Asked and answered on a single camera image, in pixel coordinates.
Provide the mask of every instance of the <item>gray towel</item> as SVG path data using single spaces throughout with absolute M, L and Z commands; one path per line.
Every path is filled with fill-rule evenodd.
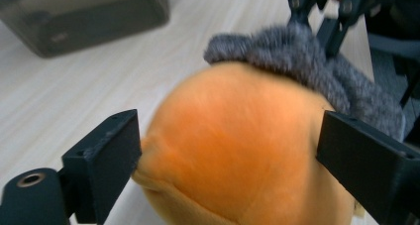
M 343 56 L 326 58 L 306 26 L 271 27 L 250 36 L 221 34 L 210 41 L 204 58 L 209 63 L 245 61 L 286 75 L 322 93 L 337 112 L 362 120 L 395 140 L 403 139 L 405 117 L 395 99 Z

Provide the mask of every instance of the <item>gray container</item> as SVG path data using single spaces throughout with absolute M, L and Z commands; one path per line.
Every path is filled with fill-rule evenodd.
M 126 37 L 168 18 L 168 0 L 0 0 L 0 19 L 41 57 Z

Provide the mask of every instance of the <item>orange fabric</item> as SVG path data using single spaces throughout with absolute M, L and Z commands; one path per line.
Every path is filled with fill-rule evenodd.
M 170 224 L 350 224 L 354 199 L 315 159 L 326 99 L 246 63 L 178 85 L 133 179 Z

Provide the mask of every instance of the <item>gray cloth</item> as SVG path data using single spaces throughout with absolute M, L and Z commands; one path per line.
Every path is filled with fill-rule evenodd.
M 337 112 L 398 141 L 403 139 L 405 117 L 395 99 L 343 56 L 326 58 L 311 30 L 303 25 L 271 27 L 250 36 L 221 34 L 210 41 L 204 58 L 209 63 L 244 61 L 286 75 L 322 93 Z

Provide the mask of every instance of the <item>wooden tabletop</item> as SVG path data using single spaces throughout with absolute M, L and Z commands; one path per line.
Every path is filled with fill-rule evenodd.
M 170 0 L 163 27 L 48 59 L 0 23 L 0 185 L 30 169 L 61 169 L 60 157 L 112 114 L 137 109 L 143 135 L 171 89 L 208 67 L 202 55 L 213 35 L 254 33 L 286 24 L 289 15 L 287 0 Z M 313 11 L 315 32 L 321 21 Z M 348 32 L 342 53 L 372 78 L 364 19 Z M 106 224 L 163 223 L 129 181 Z

